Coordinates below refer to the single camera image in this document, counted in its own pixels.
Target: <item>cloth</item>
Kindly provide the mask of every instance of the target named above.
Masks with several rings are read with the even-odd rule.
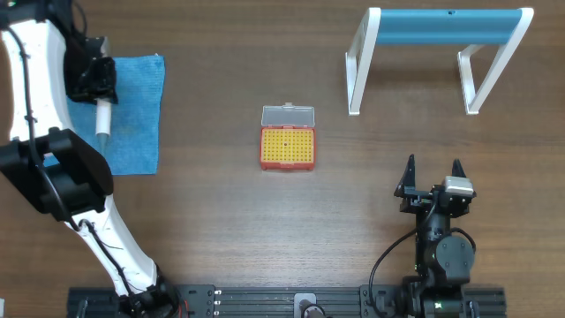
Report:
[[[118,104],[112,105],[110,137],[105,158],[112,174],[147,175],[157,172],[159,119],[165,62],[162,56],[115,57]],[[68,100],[75,133],[100,151],[96,138],[96,105]],[[53,156],[45,164],[56,163]]]

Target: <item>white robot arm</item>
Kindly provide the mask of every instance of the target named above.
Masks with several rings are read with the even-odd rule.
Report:
[[[11,143],[0,148],[0,170],[39,212],[52,214],[85,240],[133,316],[178,316],[174,287],[117,212],[107,163],[72,132],[67,96],[90,103],[117,102],[117,96],[107,40],[79,32],[71,5],[50,0],[3,8],[0,1],[14,104]],[[44,167],[45,155],[60,164]]]

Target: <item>white rack leg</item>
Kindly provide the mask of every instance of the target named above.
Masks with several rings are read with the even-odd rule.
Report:
[[[345,53],[347,98],[351,116],[359,115],[374,47],[377,44],[379,24],[380,8],[369,8],[361,20],[349,51]]]
[[[482,106],[488,94],[491,92],[491,89],[493,89],[494,83],[496,83],[496,80],[501,76],[502,70],[506,67],[506,64],[509,62],[514,51],[518,47],[518,44],[520,44],[520,41],[528,30],[531,19],[533,18],[533,9],[522,8],[521,10],[522,17],[520,18],[518,25],[512,32],[508,43],[499,47],[493,64],[488,70],[485,80],[476,94],[471,71],[471,55],[477,52],[482,46],[470,45],[457,54],[457,59],[459,61],[459,73],[461,75],[461,85],[463,88],[463,98],[465,101],[465,111],[467,112],[467,115],[478,114],[478,110]]]

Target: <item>wooden table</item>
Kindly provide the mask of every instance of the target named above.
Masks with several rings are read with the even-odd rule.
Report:
[[[506,288],[510,317],[555,317],[565,296],[565,2],[99,0],[89,33],[113,55],[165,56],[156,176],[116,178],[120,213],[176,283],[359,286],[414,226],[392,192],[409,154],[419,188],[462,160],[478,198],[455,220],[478,244],[473,283]],[[360,117],[343,53],[366,8],[516,8],[536,14],[480,114],[465,116],[454,47],[381,48]],[[473,60],[484,78],[494,49]],[[5,52],[0,67],[7,70]],[[0,76],[7,136],[9,72]],[[261,106],[316,109],[311,173],[263,172]],[[70,286],[111,286],[84,242],[0,177],[0,297],[10,317],[61,317]],[[400,245],[377,283],[413,272]]]

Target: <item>open box lid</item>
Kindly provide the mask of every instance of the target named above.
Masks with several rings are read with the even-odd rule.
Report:
[[[283,106],[263,106],[261,125],[314,128],[314,107],[294,106],[292,102],[286,102]]]

